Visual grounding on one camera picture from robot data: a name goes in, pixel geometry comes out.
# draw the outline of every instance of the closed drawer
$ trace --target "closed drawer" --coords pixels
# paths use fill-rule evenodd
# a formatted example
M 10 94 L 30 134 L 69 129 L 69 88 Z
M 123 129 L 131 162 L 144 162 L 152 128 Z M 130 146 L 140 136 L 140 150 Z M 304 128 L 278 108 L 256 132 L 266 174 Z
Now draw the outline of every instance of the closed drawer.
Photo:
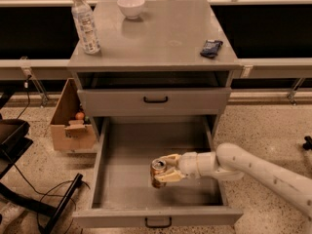
M 105 118 L 90 207 L 73 214 L 83 227 L 169 227 L 234 224 L 242 211 L 227 206 L 213 178 L 151 185 L 150 163 L 171 153 L 210 151 L 204 116 Z
M 227 88 L 78 91 L 89 116 L 217 114 L 229 94 Z

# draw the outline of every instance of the plastic bottle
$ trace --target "plastic bottle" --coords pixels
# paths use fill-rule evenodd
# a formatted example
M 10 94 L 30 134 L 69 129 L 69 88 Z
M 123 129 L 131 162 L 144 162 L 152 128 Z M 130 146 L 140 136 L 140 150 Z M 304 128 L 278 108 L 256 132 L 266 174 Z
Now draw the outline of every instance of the plastic bottle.
M 85 0 L 74 0 L 71 13 L 85 53 L 97 53 L 100 50 L 100 46 L 93 10 Z

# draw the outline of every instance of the cabinet top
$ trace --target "cabinet top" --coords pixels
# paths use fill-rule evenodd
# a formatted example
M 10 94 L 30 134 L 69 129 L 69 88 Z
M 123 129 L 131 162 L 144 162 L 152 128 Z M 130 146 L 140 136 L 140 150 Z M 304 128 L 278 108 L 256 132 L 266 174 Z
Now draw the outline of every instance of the cabinet top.
M 78 44 L 73 71 L 240 69 L 206 0 L 146 0 L 138 19 L 125 19 L 116 0 L 100 0 L 94 14 L 100 53 L 87 55 Z M 217 57 L 200 56 L 206 40 L 223 41 Z

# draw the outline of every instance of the white bowl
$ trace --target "white bowl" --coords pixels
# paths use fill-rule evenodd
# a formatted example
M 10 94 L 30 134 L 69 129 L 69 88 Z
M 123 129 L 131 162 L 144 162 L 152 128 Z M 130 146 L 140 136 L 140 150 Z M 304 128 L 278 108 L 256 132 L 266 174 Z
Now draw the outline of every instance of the white bowl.
M 145 0 L 118 0 L 121 13 L 130 20 L 137 19 L 143 11 Z

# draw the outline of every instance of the can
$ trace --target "can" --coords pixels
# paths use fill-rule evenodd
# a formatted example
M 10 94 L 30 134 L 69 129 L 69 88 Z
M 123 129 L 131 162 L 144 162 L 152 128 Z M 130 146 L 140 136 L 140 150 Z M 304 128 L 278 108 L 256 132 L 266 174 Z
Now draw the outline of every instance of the can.
M 164 173 L 167 170 L 166 161 L 161 159 L 155 159 L 152 161 L 150 165 L 150 176 L 151 176 L 151 183 L 155 188 L 161 188 L 166 185 L 164 182 L 158 181 L 155 176 L 161 173 Z

